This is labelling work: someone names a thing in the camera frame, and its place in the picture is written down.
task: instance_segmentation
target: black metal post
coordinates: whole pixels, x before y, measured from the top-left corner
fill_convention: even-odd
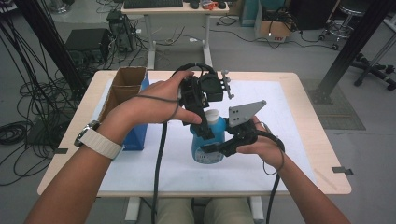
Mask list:
[[[87,90],[87,84],[78,74],[76,67],[66,52],[64,42],[41,6],[37,3],[37,0],[14,0],[14,2],[59,68],[59,71],[69,84],[74,98],[81,99],[85,90]]]
[[[309,92],[315,104],[331,103],[330,94],[335,85],[347,71],[356,56],[361,52],[382,20],[385,19],[390,9],[394,8],[395,5],[395,0],[373,1],[361,18],[357,28],[332,63],[326,76],[318,85],[318,88]]]

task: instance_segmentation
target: pants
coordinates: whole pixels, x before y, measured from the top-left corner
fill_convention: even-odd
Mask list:
[[[193,224],[191,199],[158,201],[157,224]],[[205,224],[254,224],[246,198],[213,198],[205,209]]]

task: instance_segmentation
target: watch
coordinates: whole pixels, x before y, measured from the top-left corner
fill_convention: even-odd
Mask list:
[[[85,145],[97,153],[113,160],[120,153],[122,146],[97,133],[96,130],[99,128],[99,126],[100,122],[97,120],[93,120],[88,123],[77,136],[74,145],[76,147]]]

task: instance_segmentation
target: watch face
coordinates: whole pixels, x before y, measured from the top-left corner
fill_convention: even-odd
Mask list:
[[[91,121],[90,123],[88,123],[87,125],[85,125],[85,127],[82,129],[81,133],[78,134],[78,136],[77,136],[77,138],[76,138],[76,140],[75,140],[74,145],[75,145],[76,147],[81,147],[82,145],[84,145],[84,144],[80,141],[81,137],[84,136],[84,134],[85,134],[89,129],[93,129],[93,130],[98,129],[98,128],[99,128],[99,125],[100,125],[100,122],[97,121],[97,120],[93,120],[93,121]]]

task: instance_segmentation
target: blue bottle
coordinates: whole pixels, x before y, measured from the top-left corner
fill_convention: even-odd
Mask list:
[[[226,128],[225,120],[219,116],[219,111],[217,109],[207,110],[205,116],[209,128],[212,130],[215,137],[204,140],[202,137],[197,136],[195,131],[190,128],[190,132],[193,134],[191,152],[195,161],[203,164],[212,164],[221,161],[224,155],[219,152],[204,153],[201,150],[201,146],[224,142],[224,132]]]

